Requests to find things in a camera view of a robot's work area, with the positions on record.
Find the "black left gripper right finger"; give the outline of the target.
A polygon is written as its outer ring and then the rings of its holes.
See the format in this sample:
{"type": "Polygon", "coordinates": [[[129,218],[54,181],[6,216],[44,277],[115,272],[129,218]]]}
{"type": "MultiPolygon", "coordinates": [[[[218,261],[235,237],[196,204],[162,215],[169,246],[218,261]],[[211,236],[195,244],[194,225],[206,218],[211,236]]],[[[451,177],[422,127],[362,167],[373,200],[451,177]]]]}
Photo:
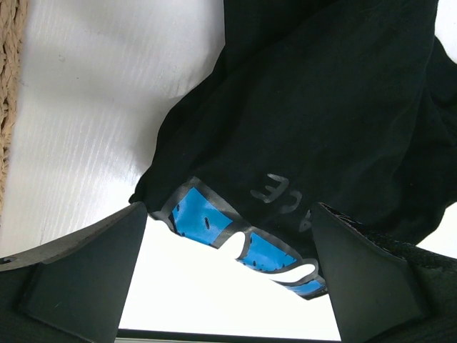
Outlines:
{"type": "Polygon", "coordinates": [[[455,342],[456,260],[371,232],[323,204],[313,240],[342,342],[455,342]]]}

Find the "wicker laundry basket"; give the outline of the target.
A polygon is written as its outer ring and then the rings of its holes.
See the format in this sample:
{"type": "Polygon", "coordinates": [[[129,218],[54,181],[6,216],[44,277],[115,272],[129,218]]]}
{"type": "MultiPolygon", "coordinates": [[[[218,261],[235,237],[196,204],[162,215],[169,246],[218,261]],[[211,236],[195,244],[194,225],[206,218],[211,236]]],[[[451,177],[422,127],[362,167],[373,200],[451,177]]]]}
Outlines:
{"type": "Polygon", "coordinates": [[[1,206],[4,206],[11,140],[17,116],[27,0],[1,0],[1,206]]]}

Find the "black flower print t-shirt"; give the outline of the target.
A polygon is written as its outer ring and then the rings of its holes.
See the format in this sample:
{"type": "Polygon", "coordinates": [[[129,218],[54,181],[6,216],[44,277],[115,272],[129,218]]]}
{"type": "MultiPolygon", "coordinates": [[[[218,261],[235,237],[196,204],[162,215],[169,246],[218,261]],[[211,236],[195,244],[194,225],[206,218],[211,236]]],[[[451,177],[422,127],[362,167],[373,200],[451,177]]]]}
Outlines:
{"type": "Polygon", "coordinates": [[[282,285],[327,291],[313,231],[326,204],[417,244],[456,202],[456,63],[437,1],[225,1],[214,70],[166,115],[130,200],[282,285]]]}

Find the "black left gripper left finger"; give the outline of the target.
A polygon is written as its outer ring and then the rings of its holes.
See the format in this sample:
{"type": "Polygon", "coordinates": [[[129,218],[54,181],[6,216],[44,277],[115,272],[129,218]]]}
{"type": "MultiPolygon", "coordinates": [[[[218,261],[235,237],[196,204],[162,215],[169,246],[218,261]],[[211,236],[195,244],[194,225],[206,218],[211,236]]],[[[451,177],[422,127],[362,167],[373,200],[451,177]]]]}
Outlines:
{"type": "Polygon", "coordinates": [[[146,220],[137,202],[1,258],[1,341],[114,342],[146,220]]]}

